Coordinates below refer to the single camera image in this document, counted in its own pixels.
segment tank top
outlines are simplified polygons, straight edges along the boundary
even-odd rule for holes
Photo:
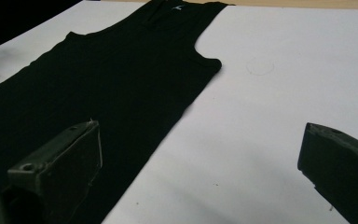
[[[71,223],[101,223],[221,69],[195,50],[227,4],[151,0],[99,32],[70,32],[0,84],[0,186],[62,130],[100,123],[103,168]]]

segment shoulder strap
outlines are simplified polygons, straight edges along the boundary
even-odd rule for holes
[[[222,11],[227,4],[221,2],[208,2],[204,4],[204,9],[201,11],[200,19],[193,26],[190,33],[186,36],[186,41],[194,45],[199,36],[211,24],[214,18]]]

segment neckline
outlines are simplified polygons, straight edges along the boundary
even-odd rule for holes
[[[152,6],[152,10],[150,10],[150,12],[145,15],[145,19],[142,21],[142,25],[151,30],[172,29],[186,21],[200,17],[203,14],[203,11],[205,10],[205,6],[209,5],[209,2],[199,4],[199,3],[190,3],[183,0],[151,0],[151,1],[155,1],[155,4]],[[171,9],[170,10],[166,9],[165,12],[158,14],[158,12],[162,10],[162,8],[164,7],[163,6],[164,4],[167,4],[167,7],[170,7]],[[180,21],[158,23],[164,18],[169,17],[170,14],[172,13],[171,10],[174,10],[175,7],[186,7],[186,6],[198,7],[200,11],[198,13],[192,12],[193,15],[187,16]]]

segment white surface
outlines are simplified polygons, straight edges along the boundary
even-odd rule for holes
[[[99,31],[141,5],[81,2],[7,42],[0,82],[69,31]],[[104,224],[348,223],[296,163],[307,122],[358,139],[358,10],[230,6],[197,50],[221,72]]]

